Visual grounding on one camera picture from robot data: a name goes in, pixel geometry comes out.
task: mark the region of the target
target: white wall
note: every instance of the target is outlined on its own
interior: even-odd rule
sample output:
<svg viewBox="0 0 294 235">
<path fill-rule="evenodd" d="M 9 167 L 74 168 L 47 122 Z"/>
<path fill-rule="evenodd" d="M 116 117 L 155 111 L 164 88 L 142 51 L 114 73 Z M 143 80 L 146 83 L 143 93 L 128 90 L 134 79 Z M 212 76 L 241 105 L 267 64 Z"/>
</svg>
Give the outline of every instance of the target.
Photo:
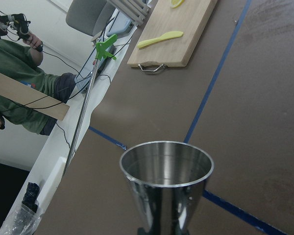
<svg viewBox="0 0 294 235">
<path fill-rule="evenodd" d="M 0 10 L 5 14 L 24 13 L 31 21 L 29 29 L 44 43 L 44 51 L 61 57 L 79 70 L 93 47 L 91 37 L 69 27 L 66 12 L 72 0 L 0 0 Z M 40 66 L 45 72 L 61 75 L 76 73 L 59 59 L 44 54 Z M 26 131 L 22 126 L 6 123 L 0 131 L 0 163 L 30 170 L 47 137 Z"/>
</svg>

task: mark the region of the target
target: cup rim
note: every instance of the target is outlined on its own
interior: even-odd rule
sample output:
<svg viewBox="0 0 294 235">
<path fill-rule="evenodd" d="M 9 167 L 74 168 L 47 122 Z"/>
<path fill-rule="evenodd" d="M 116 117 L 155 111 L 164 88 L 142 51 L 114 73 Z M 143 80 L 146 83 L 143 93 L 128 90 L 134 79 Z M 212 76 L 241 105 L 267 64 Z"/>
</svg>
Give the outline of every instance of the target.
<svg viewBox="0 0 294 235">
<path fill-rule="evenodd" d="M 182 144 L 182 145 L 186 145 L 186 146 L 189 146 L 189 147 L 192 147 L 192 148 L 195 148 L 197 150 L 199 150 L 200 152 L 204 153 L 210 160 L 211 162 L 211 167 L 210 167 L 210 170 L 201 178 L 199 179 L 196 179 L 194 181 L 191 181 L 191 182 L 187 182 L 187 183 L 183 183 L 183 184 L 173 184 L 173 185 L 163 185 L 163 184 L 153 184 L 153 183 L 149 183 L 147 181 L 143 181 L 143 180 L 140 180 L 140 179 L 137 179 L 136 177 L 132 176 L 131 174 L 129 174 L 123 167 L 122 165 L 122 159 L 125 157 L 125 155 L 130 152 L 132 149 L 134 148 L 137 148 L 139 146 L 142 146 L 142 145 L 147 145 L 147 144 L 152 144 L 152 143 L 177 143 L 177 144 Z M 141 144 L 138 144 L 138 145 L 135 145 L 129 149 L 127 149 L 122 155 L 121 155 L 121 158 L 120 158 L 120 161 L 119 161 L 119 164 L 120 164 L 120 168 L 122 170 L 122 172 L 124 173 L 124 175 L 126 176 L 126 178 L 130 181 L 134 181 L 138 184 L 144 184 L 146 186 L 151 186 L 151 187 L 156 187 L 156 188 L 179 188 L 179 187 L 187 187 L 187 186 L 191 186 L 191 185 L 194 185 L 194 184 L 197 184 L 199 182 L 202 182 L 204 180 L 206 180 L 210 175 L 211 173 L 213 172 L 214 170 L 214 167 L 215 167 L 215 164 L 214 164 L 214 161 L 212 160 L 212 158 L 210 157 L 210 155 L 202 150 L 201 148 L 198 148 L 194 145 L 191 145 L 191 144 L 188 144 L 188 143 L 184 143 L 184 142 L 178 142 L 178 141 L 150 141 L 150 142 L 145 142 L 145 143 L 141 143 Z"/>
</svg>

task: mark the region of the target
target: metal pole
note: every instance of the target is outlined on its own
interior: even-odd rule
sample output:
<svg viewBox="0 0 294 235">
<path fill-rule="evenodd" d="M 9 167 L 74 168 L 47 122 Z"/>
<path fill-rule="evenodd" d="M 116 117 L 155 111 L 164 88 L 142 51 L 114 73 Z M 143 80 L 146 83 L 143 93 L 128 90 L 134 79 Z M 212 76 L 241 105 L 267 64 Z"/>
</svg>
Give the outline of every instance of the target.
<svg viewBox="0 0 294 235">
<path fill-rule="evenodd" d="M 86 93 L 85 98 L 84 98 L 82 109 L 81 109 L 80 114 L 79 114 L 79 118 L 78 118 L 78 121 L 77 121 L 77 126 L 76 126 L 76 129 L 75 129 L 75 132 L 74 132 L 72 144 L 71 144 L 71 147 L 70 147 L 70 151 L 69 151 L 69 154 L 68 154 L 67 161 L 65 163 L 65 167 L 64 167 L 64 170 L 63 170 L 62 177 L 64 176 L 64 174 L 65 174 L 65 172 L 66 172 L 66 170 L 67 170 L 67 168 L 68 168 L 68 166 L 69 166 L 69 164 L 71 162 L 71 159 L 72 159 L 72 157 L 74 155 L 74 151 L 75 151 L 75 147 L 76 147 L 76 143 L 77 143 L 77 138 L 78 138 L 79 131 L 80 131 L 80 128 L 81 128 L 82 123 L 83 123 L 83 119 L 84 119 L 85 112 L 86 112 L 86 107 L 87 107 L 87 104 L 88 104 L 88 101 L 89 101 L 90 92 L 92 90 L 97 71 L 98 71 L 98 60 L 96 59 L 94 61 L 94 67 L 93 67 L 93 71 L 92 71 L 93 74 L 92 74 L 91 80 L 89 82 L 88 90 L 87 90 L 87 93 Z"/>
</svg>

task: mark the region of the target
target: green jacket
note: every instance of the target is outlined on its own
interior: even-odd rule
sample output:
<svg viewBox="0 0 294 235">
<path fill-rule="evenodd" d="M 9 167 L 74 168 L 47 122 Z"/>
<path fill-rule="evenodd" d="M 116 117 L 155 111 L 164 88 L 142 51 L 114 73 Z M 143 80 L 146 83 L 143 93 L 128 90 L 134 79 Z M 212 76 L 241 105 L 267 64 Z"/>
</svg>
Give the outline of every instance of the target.
<svg viewBox="0 0 294 235">
<path fill-rule="evenodd" d="M 58 76 L 46 74 L 38 68 L 29 49 L 30 47 L 1 39 L 0 73 L 53 97 L 54 82 Z M 48 119 L 48 116 L 30 108 L 20 107 L 3 96 L 0 96 L 0 113 L 11 123 L 21 124 L 28 131 L 37 134 L 42 131 Z"/>
</svg>

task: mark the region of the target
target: wooden cutting board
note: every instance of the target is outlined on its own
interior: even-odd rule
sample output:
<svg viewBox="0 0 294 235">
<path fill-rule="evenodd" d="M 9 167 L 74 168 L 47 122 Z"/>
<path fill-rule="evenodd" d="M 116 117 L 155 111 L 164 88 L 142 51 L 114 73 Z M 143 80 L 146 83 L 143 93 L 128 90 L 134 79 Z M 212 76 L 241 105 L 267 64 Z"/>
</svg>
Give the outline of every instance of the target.
<svg viewBox="0 0 294 235">
<path fill-rule="evenodd" d="M 180 38 L 169 39 L 150 46 L 134 48 L 127 64 L 131 67 L 165 64 L 169 67 L 187 65 L 207 24 L 217 0 L 184 0 L 177 8 L 170 0 L 159 0 L 138 42 L 156 38 L 169 31 L 182 31 Z"/>
<path fill-rule="evenodd" d="M 55 105 L 46 109 L 35 110 L 61 121 L 69 109 L 67 104 L 60 103 L 59 100 L 46 96 L 44 93 L 28 87 L 2 73 L 0 73 L 0 95 L 33 109 Z"/>
</svg>

